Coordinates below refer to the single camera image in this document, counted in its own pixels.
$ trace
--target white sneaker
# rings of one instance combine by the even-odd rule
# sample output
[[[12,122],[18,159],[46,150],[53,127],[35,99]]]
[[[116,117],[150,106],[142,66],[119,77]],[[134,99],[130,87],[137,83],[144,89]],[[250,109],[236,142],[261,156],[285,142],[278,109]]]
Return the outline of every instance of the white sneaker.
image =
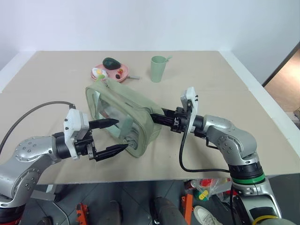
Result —
[[[222,225],[208,210],[199,205],[194,207],[194,215],[201,225]]]

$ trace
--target beige tabletop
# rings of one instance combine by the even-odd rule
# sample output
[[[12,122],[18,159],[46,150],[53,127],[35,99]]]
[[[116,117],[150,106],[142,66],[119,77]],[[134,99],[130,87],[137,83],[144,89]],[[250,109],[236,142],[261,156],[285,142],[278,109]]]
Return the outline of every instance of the beige tabletop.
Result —
[[[173,58],[160,83],[150,80],[150,59],[154,55]],[[267,175],[299,173],[300,158],[273,120],[248,91],[219,52],[37,52],[0,94],[0,139],[26,111],[47,101],[70,101],[89,113],[85,87],[91,85],[90,70],[105,57],[127,65],[130,75],[141,80],[125,80],[124,85],[142,93],[164,108],[181,106],[180,95],[194,86],[199,95],[199,114],[231,120],[250,132],[257,141],[257,152]],[[22,140],[60,132],[68,112],[66,105],[46,106],[22,121],[8,139],[0,163],[8,160]],[[94,130],[96,148],[115,144],[104,130]],[[223,172],[189,173],[179,165],[182,134],[163,127],[140,158],[126,151],[104,161],[64,160],[48,168],[40,183],[85,183],[126,180],[166,180],[228,177]],[[183,163],[191,169],[224,168],[222,154],[205,146],[205,140],[188,135]]]

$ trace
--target light green cup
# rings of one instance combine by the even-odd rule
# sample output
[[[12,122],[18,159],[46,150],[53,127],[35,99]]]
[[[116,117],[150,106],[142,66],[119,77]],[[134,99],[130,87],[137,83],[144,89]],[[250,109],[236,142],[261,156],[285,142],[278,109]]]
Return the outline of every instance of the light green cup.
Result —
[[[161,81],[161,78],[165,70],[165,65],[170,58],[172,58],[172,56],[165,58],[159,55],[153,56],[151,58],[151,80],[153,82],[158,83]]]

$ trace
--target green ring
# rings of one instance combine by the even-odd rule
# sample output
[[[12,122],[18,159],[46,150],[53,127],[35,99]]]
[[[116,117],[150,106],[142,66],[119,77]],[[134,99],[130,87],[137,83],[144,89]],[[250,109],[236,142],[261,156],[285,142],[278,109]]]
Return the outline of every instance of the green ring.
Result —
[[[240,179],[232,178],[233,182],[238,183],[238,184],[255,184],[264,179],[265,179],[264,174],[260,175],[259,177],[255,177],[255,178],[251,178],[251,179],[247,179],[247,180],[240,180]]]

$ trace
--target avocado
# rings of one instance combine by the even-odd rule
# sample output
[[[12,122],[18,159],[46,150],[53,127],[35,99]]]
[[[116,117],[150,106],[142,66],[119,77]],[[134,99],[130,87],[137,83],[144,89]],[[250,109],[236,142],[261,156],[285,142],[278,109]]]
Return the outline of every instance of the avocado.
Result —
[[[102,63],[103,66],[109,70],[119,69],[121,67],[121,64],[113,58],[105,58]]]

